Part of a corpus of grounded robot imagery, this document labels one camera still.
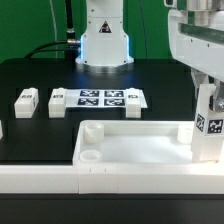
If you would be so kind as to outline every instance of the small white block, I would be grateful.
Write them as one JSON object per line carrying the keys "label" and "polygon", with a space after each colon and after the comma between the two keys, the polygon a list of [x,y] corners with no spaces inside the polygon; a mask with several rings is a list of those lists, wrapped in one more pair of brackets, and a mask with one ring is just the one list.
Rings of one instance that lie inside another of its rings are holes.
{"label": "small white block", "polygon": [[139,97],[139,89],[127,89],[126,94],[126,117],[141,118],[141,100]]}
{"label": "small white block", "polygon": [[3,132],[2,132],[2,123],[0,121],[0,139],[3,137]]}
{"label": "small white block", "polygon": [[16,118],[31,118],[39,102],[38,90],[24,89],[14,104]]}
{"label": "small white block", "polygon": [[54,89],[48,103],[50,118],[63,118],[66,111],[66,92],[64,88]]}

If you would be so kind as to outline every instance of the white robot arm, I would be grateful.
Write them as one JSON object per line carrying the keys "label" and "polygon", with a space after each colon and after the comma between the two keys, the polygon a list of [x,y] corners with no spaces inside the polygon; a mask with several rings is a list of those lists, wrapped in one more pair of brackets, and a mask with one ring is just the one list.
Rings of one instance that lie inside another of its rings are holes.
{"label": "white robot arm", "polygon": [[95,73],[127,69],[134,60],[123,30],[123,0],[86,0],[86,5],[87,29],[77,67]]}
{"label": "white robot arm", "polygon": [[[218,161],[224,138],[224,1],[164,0],[174,59],[192,68],[200,86],[191,150],[193,161]],[[208,84],[208,76],[215,79]]]}

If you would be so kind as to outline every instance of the marker sheet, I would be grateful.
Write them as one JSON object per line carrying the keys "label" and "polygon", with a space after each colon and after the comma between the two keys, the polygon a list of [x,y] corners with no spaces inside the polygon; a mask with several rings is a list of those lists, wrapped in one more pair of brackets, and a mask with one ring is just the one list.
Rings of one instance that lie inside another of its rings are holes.
{"label": "marker sheet", "polygon": [[[126,90],[68,89],[66,93],[66,108],[126,107],[127,97],[130,98],[132,96],[127,96]],[[139,90],[139,98],[141,101],[141,108],[148,108],[142,90]]]}

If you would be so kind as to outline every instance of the black table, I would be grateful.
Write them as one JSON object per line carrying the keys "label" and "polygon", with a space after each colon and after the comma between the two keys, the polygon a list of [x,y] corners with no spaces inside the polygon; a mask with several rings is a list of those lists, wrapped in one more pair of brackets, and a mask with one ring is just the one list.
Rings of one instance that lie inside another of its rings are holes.
{"label": "black table", "polygon": [[[15,119],[14,103],[25,88],[39,90],[32,119]],[[175,61],[137,61],[119,74],[77,71],[64,60],[14,59],[0,66],[1,164],[71,165],[79,124],[83,120],[127,120],[125,108],[69,109],[64,119],[49,119],[54,88],[142,89],[148,109],[141,120],[193,120],[193,84],[189,69]]]}
{"label": "black table", "polygon": [[[30,87],[39,90],[38,108],[32,119],[15,119],[14,103]],[[139,88],[149,106],[141,120],[194,119],[190,69],[175,61],[139,60],[131,71],[96,75],[77,71],[64,60],[12,59],[0,65],[2,165],[71,165],[82,120],[127,120],[122,108],[69,109],[64,119],[49,119],[48,101],[59,87]],[[0,224],[223,222],[223,195],[0,195]]]}

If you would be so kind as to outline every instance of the green background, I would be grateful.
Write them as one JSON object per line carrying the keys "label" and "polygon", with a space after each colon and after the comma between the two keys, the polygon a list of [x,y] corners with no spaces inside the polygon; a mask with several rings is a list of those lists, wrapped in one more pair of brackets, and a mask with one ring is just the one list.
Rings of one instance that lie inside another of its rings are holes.
{"label": "green background", "polygon": [[[148,59],[170,58],[167,30],[168,8],[163,0],[141,0],[143,6]],[[86,28],[86,1],[72,0],[77,38]],[[64,0],[53,0],[58,40],[66,39]],[[130,37],[130,54],[146,58],[139,0],[124,0],[124,29]],[[34,48],[54,41],[49,0],[0,0],[0,63],[21,58]],[[54,53],[36,57],[55,57]]]}

